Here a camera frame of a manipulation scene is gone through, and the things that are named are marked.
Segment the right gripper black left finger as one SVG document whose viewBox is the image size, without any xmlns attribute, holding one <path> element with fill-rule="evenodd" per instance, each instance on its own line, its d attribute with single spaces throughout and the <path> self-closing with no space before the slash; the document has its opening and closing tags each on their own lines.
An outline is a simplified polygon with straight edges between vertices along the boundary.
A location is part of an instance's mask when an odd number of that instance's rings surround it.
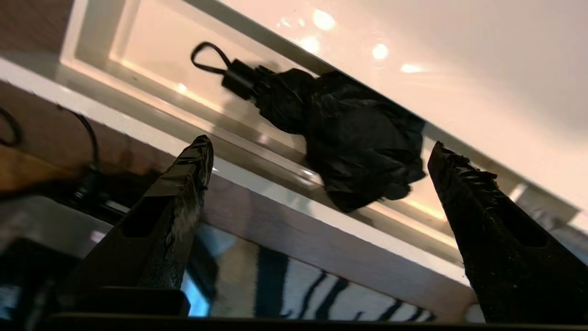
<svg viewBox="0 0 588 331">
<path fill-rule="evenodd" d="M 213 167 L 200 135 L 63 282 L 63 310 L 186 317 L 181 286 Z"/>
</svg>

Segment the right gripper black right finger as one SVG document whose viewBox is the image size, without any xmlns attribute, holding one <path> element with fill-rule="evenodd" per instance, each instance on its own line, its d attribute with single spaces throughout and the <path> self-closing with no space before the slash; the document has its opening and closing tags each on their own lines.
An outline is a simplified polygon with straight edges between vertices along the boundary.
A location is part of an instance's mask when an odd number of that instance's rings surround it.
<svg viewBox="0 0 588 331">
<path fill-rule="evenodd" d="M 505 195 L 496 174 L 439 141 L 428 171 L 487 323 L 587 322 L 587 265 Z"/>
</svg>

